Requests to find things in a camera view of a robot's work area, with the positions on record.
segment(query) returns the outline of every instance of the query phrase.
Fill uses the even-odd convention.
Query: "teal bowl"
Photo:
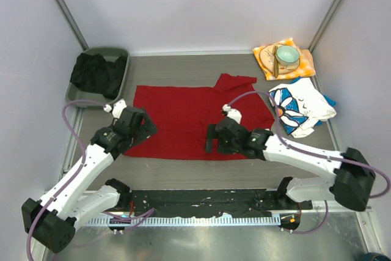
[[[277,60],[282,65],[291,65],[300,59],[299,51],[292,46],[282,45],[277,49]]]

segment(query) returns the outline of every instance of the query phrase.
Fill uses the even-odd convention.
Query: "plastic tray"
[[[129,72],[129,67],[130,67],[129,51],[126,49],[115,48],[115,47],[94,47],[85,50],[84,53],[89,55],[100,54],[107,61],[113,61],[113,62],[116,61],[117,58],[120,56],[126,56],[125,72],[123,73],[122,83],[120,86],[120,90],[118,92],[118,96],[115,99],[111,100],[104,97],[102,94],[80,91],[74,84],[69,83],[67,94],[65,96],[67,101],[70,102],[77,99],[88,99],[88,100],[93,100],[93,101],[101,102],[104,104],[110,104],[110,105],[119,101],[122,98],[123,91],[125,90],[125,80]],[[77,103],[75,104],[75,106],[83,107],[83,108],[99,107],[99,106],[89,105],[88,103]]]

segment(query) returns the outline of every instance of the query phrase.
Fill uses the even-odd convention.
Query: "gray table surface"
[[[304,213],[300,230],[314,228],[323,216]],[[291,235],[274,226],[151,227],[93,241],[108,231],[83,227],[56,261],[354,261],[367,252],[351,212],[331,213],[328,222],[309,235]]]
[[[254,76],[254,88],[267,91],[283,81],[266,81],[252,54],[132,57],[124,99],[132,104],[137,85],[213,87],[221,73]],[[100,110],[86,110],[80,137],[88,144],[93,134],[111,123]],[[306,138],[295,140],[322,149],[333,149],[326,124]],[[74,162],[80,157],[75,152]],[[132,189],[276,188],[286,176],[312,177],[309,172],[260,160],[185,161],[120,156],[91,184],[99,189],[116,178]]]

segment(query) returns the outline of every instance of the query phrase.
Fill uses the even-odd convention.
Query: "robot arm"
[[[108,180],[92,195],[81,200],[79,198],[121,153],[157,132],[155,125],[143,109],[126,106],[123,100],[117,102],[113,109],[106,106],[105,110],[112,113],[114,120],[110,126],[95,133],[86,148],[84,164],[80,159],[38,201],[28,199],[22,206],[24,228],[29,232],[38,212],[55,198],[47,206],[33,231],[33,237],[54,253],[63,250],[71,242],[75,232],[90,218],[109,208],[127,204],[124,197],[129,195],[129,187],[114,179]],[[71,184],[54,197],[70,180]]]
[[[226,115],[216,125],[209,125],[206,151],[212,152],[213,140],[217,139],[220,153],[240,153],[250,159],[276,161],[309,171],[318,178],[285,178],[279,186],[284,191],[285,200],[303,202],[305,200],[336,200],[339,204],[355,211],[364,211],[375,181],[375,173],[359,166],[342,163],[330,158],[346,158],[367,164],[362,154],[352,148],[345,153],[309,147],[283,139],[287,146],[297,147],[304,152],[295,151],[264,129],[247,130],[240,125],[241,114],[227,105],[223,107]],[[322,154],[326,159],[316,158],[305,152]]]

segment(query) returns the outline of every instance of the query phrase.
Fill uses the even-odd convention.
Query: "red cloth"
[[[178,160],[234,160],[240,154],[205,152],[209,124],[224,117],[221,108],[234,98],[253,91],[256,78],[223,73],[214,87],[137,86],[133,105],[144,108],[158,132],[125,152],[127,156]],[[239,99],[233,107],[242,113],[241,125],[248,130],[271,128],[274,118],[258,95]]]

